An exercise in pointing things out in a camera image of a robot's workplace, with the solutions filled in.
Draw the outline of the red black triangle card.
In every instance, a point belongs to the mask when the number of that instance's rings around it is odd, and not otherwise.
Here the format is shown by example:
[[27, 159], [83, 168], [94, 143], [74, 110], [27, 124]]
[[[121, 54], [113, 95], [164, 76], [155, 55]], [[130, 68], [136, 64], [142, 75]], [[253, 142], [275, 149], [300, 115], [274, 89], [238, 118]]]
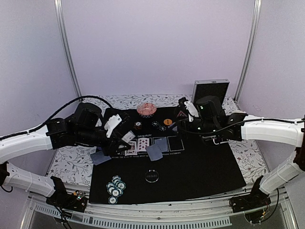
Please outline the red black triangle card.
[[183, 111], [179, 111], [176, 115], [177, 118], [187, 118], [188, 115], [186, 115]]

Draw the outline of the orange big blind button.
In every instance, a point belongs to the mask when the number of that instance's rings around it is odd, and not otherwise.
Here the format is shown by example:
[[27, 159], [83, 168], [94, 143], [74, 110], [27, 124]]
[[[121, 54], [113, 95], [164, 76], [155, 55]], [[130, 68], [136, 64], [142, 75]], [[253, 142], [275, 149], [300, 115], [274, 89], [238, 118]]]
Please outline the orange big blind button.
[[164, 119], [163, 123], [164, 123], [165, 125], [171, 125], [173, 122], [172, 122], [171, 119]]

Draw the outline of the dealt blue card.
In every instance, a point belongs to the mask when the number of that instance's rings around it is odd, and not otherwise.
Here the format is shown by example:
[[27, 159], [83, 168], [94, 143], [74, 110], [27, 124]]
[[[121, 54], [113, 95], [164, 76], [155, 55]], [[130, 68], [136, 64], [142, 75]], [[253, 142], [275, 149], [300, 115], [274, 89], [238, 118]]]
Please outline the dealt blue card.
[[151, 161], [157, 161], [163, 158], [163, 154], [158, 145], [147, 146], [145, 149]]
[[175, 133], [178, 133], [178, 125], [177, 125], [177, 123], [175, 122], [175, 123], [171, 124], [171, 125], [168, 127], [168, 129], [171, 130], [171, 131], [173, 131], [173, 132], [175, 132]]
[[155, 144], [160, 148], [161, 152], [168, 152], [168, 144], [166, 138], [159, 138], [155, 140]]
[[96, 152], [96, 153], [90, 154], [90, 157], [95, 166], [112, 159], [110, 156], [105, 156], [101, 152]]

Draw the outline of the black poker chip stack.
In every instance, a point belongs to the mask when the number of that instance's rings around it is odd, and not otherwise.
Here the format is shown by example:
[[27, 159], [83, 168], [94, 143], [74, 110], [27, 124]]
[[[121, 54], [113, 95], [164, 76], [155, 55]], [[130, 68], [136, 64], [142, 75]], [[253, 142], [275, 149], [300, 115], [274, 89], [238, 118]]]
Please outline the black poker chip stack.
[[160, 126], [160, 127], [159, 127], [159, 130], [160, 130], [160, 131], [166, 131], [166, 127], [165, 127], [165, 126]]

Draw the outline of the red poker chip stack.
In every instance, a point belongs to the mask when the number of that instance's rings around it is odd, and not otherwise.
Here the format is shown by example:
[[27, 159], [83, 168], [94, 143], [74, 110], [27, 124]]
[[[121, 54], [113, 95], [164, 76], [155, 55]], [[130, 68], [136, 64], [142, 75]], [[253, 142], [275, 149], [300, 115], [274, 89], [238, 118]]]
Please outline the red poker chip stack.
[[141, 122], [135, 122], [133, 127], [134, 127], [135, 130], [141, 130], [142, 129], [142, 123]]

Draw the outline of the black 100 poker chip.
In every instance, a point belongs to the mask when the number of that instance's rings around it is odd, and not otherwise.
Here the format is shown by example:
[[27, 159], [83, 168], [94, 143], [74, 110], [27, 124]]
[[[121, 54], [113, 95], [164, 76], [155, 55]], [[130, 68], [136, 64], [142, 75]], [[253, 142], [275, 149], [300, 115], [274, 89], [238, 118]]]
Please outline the black 100 poker chip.
[[160, 124], [159, 124], [158, 122], [154, 121], [154, 122], [152, 122], [152, 126], [153, 126], [153, 127], [159, 127]]

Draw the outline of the blue green chip stack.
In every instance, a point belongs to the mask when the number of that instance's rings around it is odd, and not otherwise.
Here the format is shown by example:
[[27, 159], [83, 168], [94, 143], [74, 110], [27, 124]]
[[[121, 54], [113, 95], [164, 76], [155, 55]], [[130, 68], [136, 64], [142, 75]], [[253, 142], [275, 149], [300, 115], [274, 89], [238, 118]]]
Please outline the blue green chip stack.
[[126, 184], [120, 176], [113, 176], [111, 182], [107, 183], [106, 188], [111, 196], [120, 197], [126, 189]]

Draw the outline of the clear dealer button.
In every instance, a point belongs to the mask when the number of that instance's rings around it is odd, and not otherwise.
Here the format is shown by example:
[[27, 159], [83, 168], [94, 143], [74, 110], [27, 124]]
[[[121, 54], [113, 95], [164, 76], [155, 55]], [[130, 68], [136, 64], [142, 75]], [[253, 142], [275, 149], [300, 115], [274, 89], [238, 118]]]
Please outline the clear dealer button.
[[145, 173], [144, 178], [148, 183], [155, 183], [159, 180], [159, 173], [154, 169], [150, 169]]

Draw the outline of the blue white poker chip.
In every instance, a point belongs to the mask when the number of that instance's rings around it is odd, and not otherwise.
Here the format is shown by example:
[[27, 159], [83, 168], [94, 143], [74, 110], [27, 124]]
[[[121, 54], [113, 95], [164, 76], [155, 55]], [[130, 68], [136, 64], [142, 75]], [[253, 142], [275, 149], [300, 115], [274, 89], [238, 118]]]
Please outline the blue white poker chip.
[[115, 204], [117, 204], [117, 202], [118, 202], [118, 199], [115, 196], [110, 196], [108, 198], [108, 203], [111, 204], [111, 205], [115, 205]]

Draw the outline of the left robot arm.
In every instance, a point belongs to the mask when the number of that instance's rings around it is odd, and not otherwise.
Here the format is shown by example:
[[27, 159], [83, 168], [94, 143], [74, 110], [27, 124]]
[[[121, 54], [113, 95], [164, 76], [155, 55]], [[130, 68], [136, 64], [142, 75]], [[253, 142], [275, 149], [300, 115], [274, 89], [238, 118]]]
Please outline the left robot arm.
[[1, 137], [0, 185], [35, 192], [52, 198], [60, 207], [67, 207], [71, 197], [60, 178], [41, 177], [14, 166], [9, 160], [66, 146], [101, 147], [106, 156], [114, 156], [130, 149], [129, 142], [135, 137], [131, 132], [125, 135], [118, 132], [126, 120], [124, 114], [114, 114], [106, 120], [98, 106], [80, 103], [67, 118], [54, 118], [32, 130]]

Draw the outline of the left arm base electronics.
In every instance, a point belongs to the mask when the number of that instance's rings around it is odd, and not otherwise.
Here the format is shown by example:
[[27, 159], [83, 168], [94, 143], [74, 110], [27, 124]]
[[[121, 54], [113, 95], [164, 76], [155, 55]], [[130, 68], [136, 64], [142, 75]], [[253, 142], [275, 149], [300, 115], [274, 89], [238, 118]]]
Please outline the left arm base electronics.
[[76, 190], [74, 193], [69, 194], [60, 178], [51, 176], [51, 180], [54, 182], [55, 192], [46, 198], [47, 204], [61, 209], [85, 212], [88, 199], [84, 192]]

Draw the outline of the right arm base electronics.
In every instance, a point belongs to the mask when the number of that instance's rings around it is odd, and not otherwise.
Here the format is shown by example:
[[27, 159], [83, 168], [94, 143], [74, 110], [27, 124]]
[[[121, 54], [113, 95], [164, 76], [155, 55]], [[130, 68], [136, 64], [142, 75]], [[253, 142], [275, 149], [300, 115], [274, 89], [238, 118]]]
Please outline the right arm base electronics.
[[258, 212], [246, 213], [245, 219], [251, 224], [260, 224], [264, 220], [265, 215], [269, 209], [271, 200], [269, 195], [258, 191], [251, 191], [247, 195], [237, 195], [233, 196], [229, 200], [229, 206], [232, 208], [233, 213], [242, 212], [247, 210], [252, 210], [255, 208], [263, 208]]

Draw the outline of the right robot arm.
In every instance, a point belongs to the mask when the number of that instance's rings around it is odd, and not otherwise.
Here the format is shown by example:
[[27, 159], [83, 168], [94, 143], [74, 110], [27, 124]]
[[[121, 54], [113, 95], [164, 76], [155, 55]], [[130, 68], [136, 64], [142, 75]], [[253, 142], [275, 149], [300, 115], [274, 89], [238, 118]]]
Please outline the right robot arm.
[[177, 107], [187, 116], [177, 116], [178, 130], [215, 145], [227, 140], [262, 140], [295, 147], [288, 159], [255, 181], [246, 198], [250, 208], [258, 207], [275, 189], [305, 171], [304, 119], [264, 118], [242, 111], [226, 115], [217, 96], [206, 96], [195, 103], [183, 97]]

